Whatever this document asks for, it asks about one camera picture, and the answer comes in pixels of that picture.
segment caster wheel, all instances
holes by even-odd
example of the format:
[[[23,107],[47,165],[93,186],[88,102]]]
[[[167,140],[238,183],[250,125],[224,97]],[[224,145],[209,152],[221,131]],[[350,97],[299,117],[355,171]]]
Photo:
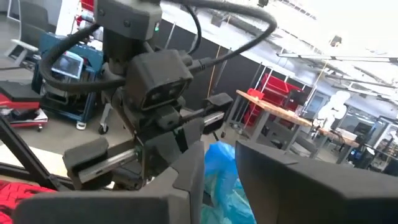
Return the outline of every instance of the caster wheel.
[[[98,128],[98,133],[99,134],[106,134],[107,132],[109,131],[109,127],[108,126],[105,126],[105,128],[102,126],[102,125],[100,125],[99,126],[99,128]]]
[[[86,129],[86,123],[83,123],[83,122],[77,122],[76,123],[76,128],[77,128],[77,130],[80,130],[80,131],[83,131],[83,130],[85,130]]]

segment wooden table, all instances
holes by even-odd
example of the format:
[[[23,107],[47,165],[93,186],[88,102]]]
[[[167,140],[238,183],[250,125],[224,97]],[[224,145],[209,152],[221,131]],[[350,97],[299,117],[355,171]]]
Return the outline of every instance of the wooden table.
[[[295,124],[295,127],[293,129],[293,135],[292,135],[290,141],[287,144],[284,144],[284,146],[282,148],[283,150],[290,149],[292,144],[295,142],[295,139],[296,139],[297,135],[299,134],[300,128],[302,126],[310,127],[312,125],[312,123],[310,121],[297,116],[293,111],[285,110],[281,107],[275,106],[275,105],[268,103],[264,100],[260,100],[256,97],[248,95],[247,93],[240,91],[240,90],[236,90],[236,93],[238,94],[238,96],[235,100],[235,103],[234,103],[232,109],[231,109],[231,112],[229,113],[229,116],[227,119],[227,124],[232,123],[233,115],[235,114],[236,109],[238,108],[238,105],[239,105],[240,101],[242,100],[242,98],[244,98],[244,99],[256,104],[260,108],[262,108],[262,110],[259,114],[259,117],[257,118],[256,123],[254,125],[254,132],[251,136],[249,136],[249,139],[252,142],[257,141],[258,137],[261,134],[261,130],[266,125],[266,122],[267,122],[270,114],[273,114],[273,115],[277,116],[278,118],[285,119],[285,120],[290,121]]]
[[[318,145],[318,150],[314,153],[311,153],[310,158],[315,158],[318,155],[318,153],[320,152],[322,147],[325,145],[328,138],[330,138],[331,140],[339,141],[340,143],[344,144],[344,148],[340,152],[339,157],[337,158],[337,162],[336,162],[337,164],[341,164],[348,157],[348,155],[351,153],[351,151],[354,148],[359,147],[358,142],[350,140],[343,136],[339,136],[339,135],[332,133],[330,131],[327,131],[323,128],[318,129],[318,133],[322,135],[322,138],[321,138],[320,144]]]

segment humanoid robot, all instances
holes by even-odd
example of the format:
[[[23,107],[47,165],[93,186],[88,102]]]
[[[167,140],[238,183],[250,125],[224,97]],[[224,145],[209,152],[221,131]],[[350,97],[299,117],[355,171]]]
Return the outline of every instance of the humanoid robot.
[[[331,125],[335,119],[341,119],[346,114],[347,107],[344,103],[351,97],[350,93],[346,91],[337,91],[336,94],[330,97],[330,101],[321,108],[318,112],[317,118],[314,119],[314,127],[330,130]]]

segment computer screen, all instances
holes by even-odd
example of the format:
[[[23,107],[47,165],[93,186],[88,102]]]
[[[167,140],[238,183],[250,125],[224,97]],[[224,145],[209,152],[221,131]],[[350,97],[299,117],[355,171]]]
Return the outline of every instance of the computer screen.
[[[77,54],[65,52],[54,63],[52,71],[61,73],[72,78],[80,79],[83,62],[84,59]]]

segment screw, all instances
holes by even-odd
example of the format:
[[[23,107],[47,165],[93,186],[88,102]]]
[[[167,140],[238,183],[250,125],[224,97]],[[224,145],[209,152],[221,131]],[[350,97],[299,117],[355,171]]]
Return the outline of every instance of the screw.
[[[125,27],[130,27],[130,21],[123,21],[123,24]]]

